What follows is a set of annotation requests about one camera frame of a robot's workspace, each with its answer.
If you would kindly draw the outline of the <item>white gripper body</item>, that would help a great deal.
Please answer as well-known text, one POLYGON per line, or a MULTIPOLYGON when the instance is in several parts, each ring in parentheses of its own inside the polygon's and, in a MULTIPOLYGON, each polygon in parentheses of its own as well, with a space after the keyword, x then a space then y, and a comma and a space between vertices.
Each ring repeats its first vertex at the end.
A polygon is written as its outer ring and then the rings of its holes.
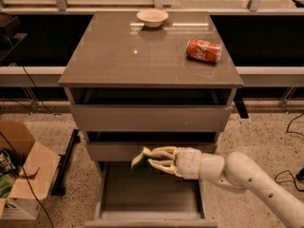
POLYGON ((176 158, 175 175, 186 180, 200 178, 202 153, 194 148, 180 148, 176 158))

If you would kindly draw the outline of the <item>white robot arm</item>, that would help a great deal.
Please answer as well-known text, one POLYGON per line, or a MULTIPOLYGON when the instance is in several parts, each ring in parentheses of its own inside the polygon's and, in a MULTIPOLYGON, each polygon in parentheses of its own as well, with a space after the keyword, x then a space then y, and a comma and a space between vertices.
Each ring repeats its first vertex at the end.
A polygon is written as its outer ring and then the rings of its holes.
POLYGON ((250 157, 241 152, 227 158, 191 147, 161 147, 152 151, 154 167, 186 180, 208 180, 227 190, 250 190, 287 228, 304 228, 304 203, 278 185, 250 157))

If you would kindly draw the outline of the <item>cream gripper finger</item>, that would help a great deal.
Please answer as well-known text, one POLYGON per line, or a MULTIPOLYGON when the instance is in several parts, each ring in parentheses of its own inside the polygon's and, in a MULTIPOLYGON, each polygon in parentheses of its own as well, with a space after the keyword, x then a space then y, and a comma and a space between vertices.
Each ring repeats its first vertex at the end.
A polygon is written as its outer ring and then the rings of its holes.
POLYGON ((177 157, 178 148, 176 146, 158 147, 152 150, 152 154, 158 158, 174 160, 177 157))
POLYGON ((173 161, 157 161, 149 159, 148 162, 152 167, 161 170, 162 172, 165 172, 170 175, 175 174, 176 166, 173 161))

